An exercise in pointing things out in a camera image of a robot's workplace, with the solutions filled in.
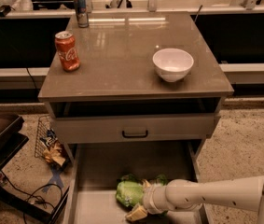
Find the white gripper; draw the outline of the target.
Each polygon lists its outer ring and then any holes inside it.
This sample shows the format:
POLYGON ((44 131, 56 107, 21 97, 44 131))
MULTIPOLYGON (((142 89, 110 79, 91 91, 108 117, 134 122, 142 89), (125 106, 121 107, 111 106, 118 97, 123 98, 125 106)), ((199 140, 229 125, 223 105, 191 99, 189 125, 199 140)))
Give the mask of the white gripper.
POLYGON ((127 215, 126 220, 135 222, 147 217, 148 213, 152 215, 161 214, 168 211, 168 202, 166 199, 166 187, 152 185, 146 180, 142 180, 144 196, 141 204, 137 204, 127 215))

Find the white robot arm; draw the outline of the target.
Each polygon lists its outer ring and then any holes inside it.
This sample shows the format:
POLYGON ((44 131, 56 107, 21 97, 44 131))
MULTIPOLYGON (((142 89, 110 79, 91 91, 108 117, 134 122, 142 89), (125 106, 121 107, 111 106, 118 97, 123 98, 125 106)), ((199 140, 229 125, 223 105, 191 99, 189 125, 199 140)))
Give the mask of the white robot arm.
POLYGON ((134 222, 148 214, 191 211, 203 203, 255 211, 257 224, 264 224, 264 175, 208 183, 175 179, 166 186, 152 185, 126 218, 134 222))

